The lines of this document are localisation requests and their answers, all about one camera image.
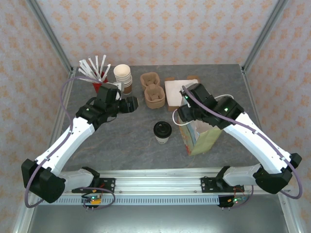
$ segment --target patterned wallpaper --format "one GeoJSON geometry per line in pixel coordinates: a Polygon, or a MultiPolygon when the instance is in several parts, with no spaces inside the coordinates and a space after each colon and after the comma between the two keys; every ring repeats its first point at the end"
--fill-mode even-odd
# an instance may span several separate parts
{"type": "Polygon", "coordinates": [[[0,232],[22,204],[21,163],[47,146],[67,72],[25,0],[0,1],[0,232]]]}
{"type": "Polygon", "coordinates": [[[38,0],[72,66],[241,64],[277,0],[38,0]]]}
{"type": "Polygon", "coordinates": [[[290,0],[247,75],[263,130],[303,157],[301,218],[311,229],[311,3],[290,0]]]}

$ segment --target black lid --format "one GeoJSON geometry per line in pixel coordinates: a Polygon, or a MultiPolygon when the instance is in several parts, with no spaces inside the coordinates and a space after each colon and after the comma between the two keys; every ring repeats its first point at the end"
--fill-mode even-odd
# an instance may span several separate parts
{"type": "Polygon", "coordinates": [[[159,121],[154,126],[154,133],[159,138],[167,138],[171,136],[172,127],[169,123],[165,121],[159,121]]]}

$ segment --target red cup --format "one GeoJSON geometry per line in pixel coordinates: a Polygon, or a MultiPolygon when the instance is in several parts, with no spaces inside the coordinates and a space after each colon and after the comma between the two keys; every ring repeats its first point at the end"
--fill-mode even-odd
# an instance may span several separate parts
{"type": "Polygon", "coordinates": [[[93,86],[94,86],[94,89],[95,89],[95,91],[96,91],[96,93],[98,93],[98,91],[99,91],[99,88],[101,87],[101,83],[93,83],[93,86]]]}

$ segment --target disposable coffee cup with lid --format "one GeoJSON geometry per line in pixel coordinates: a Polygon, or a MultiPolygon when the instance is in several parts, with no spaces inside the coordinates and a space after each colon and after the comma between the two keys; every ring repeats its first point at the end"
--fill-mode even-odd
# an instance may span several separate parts
{"type": "Polygon", "coordinates": [[[164,144],[168,141],[172,134],[172,127],[169,123],[165,121],[159,121],[154,126],[155,138],[158,143],[164,144]]]}

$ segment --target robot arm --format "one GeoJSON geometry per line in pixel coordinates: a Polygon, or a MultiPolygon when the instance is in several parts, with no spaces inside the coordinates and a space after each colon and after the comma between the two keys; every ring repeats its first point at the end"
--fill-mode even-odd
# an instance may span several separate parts
{"type": "Polygon", "coordinates": [[[104,83],[97,97],[91,98],[76,113],[73,119],[72,131],[70,128],[59,137],[59,139],[48,148],[35,161],[27,159],[21,166],[24,186],[34,170],[44,160],[45,163],[39,169],[30,186],[30,191],[52,203],[56,201],[63,192],[79,187],[98,187],[99,173],[88,167],[78,171],[62,172],[62,169],[72,154],[89,136],[91,136],[109,117],[116,117],[118,113],[131,113],[138,107],[136,97],[121,99],[118,87],[111,83],[104,83]],[[47,156],[63,143],[65,137],[71,133],[68,140],[49,158],[47,156]]]}
{"type": "Polygon", "coordinates": [[[226,133],[240,141],[260,162],[260,164],[250,167],[224,167],[220,172],[221,176],[218,180],[218,186],[257,184],[263,190],[276,194],[288,184],[292,177],[292,170],[285,163],[284,159],[296,168],[301,162],[301,157],[297,153],[289,154],[276,145],[253,123],[248,114],[244,112],[244,109],[234,99],[224,97],[216,101],[200,83],[190,84],[186,88],[205,107],[221,116],[250,126],[256,132],[253,133],[239,124],[231,123],[205,111],[185,91],[181,91],[186,104],[178,108],[177,112],[183,122],[201,120],[223,129],[226,133]],[[284,158],[282,159],[258,133],[265,136],[284,158]]]}

